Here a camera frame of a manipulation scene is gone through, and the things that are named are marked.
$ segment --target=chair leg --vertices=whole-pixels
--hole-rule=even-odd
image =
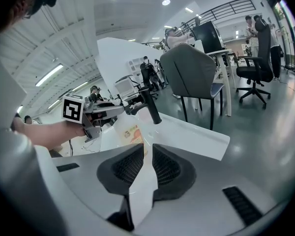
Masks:
[[[213,121],[214,121],[214,99],[211,99],[210,130],[213,130]]]
[[[220,115],[223,113],[223,89],[220,90]]]
[[[202,104],[201,104],[201,99],[199,98],[199,105],[200,105],[200,110],[202,111]]]
[[[269,92],[267,92],[267,91],[263,91],[263,90],[258,89],[258,88],[257,88],[257,91],[258,91],[259,93],[264,93],[264,94],[267,94],[267,95],[271,95],[271,93],[269,93]]]
[[[186,122],[188,122],[186,106],[185,106],[185,102],[183,100],[183,97],[181,97],[181,103],[182,103],[183,113],[185,114],[185,120],[186,120]]]
[[[262,100],[262,102],[263,102],[264,104],[266,104],[266,101],[264,100],[264,98],[262,97],[262,95],[258,92],[258,90],[256,90],[256,93],[255,93],[255,94],[259,97],[259,99]]]
[[[253,89],[251,88],[247,93],[245,93],[241,98],[240,100],[242,100],[243,98],[246,98],[247,96],[251,95],[253,93]]]

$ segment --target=black foam pad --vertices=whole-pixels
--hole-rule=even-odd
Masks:
[[[153,200],[180,198],[196,180],[196,170],[186,159],[169,151],[170,147],[153,144],[153,167],[157,176],[158,189]]]
[[[96,173],[98,180],[108,192],[128,195],[130,186],[143,166],[143,159],[143,144],[137,144],[124,153],[102,162]]]

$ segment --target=black rubber strip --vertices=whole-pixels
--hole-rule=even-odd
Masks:
[[[77,165],[76,163],[69,163],[69,164],[57,166],[57,170],[59,172],[64,172],[64,171],[69,171],[78,167],[79,165]]]

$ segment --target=railing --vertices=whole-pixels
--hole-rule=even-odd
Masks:
[[[142,43],[142,44],[153,47],[153,48],[158,49],[158,50],[163,50],[164,49],[164,43],[162,41],[160,41],[160,42],[148,42],[148,43]]]
[[[197,25],[202,25],[208,21],[216,21],[228,16],[232,16],[238,13],[256,10],[251,0],[234,0],[220,6],[217,6],[211,10],[208,10],[200,15],[200,23],[197,22],[198,17],[194,17],[188,22],[181,25],[181,30],[176,31],[176,36],[181,36],[190,31],[190,28],[194,28]]]

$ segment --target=computer monitor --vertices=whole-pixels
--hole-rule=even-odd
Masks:
[[[212,22],[206,22],[193,28],[196,39],[202,41],[205,53],[216,52],[225,49],[221,34]]]

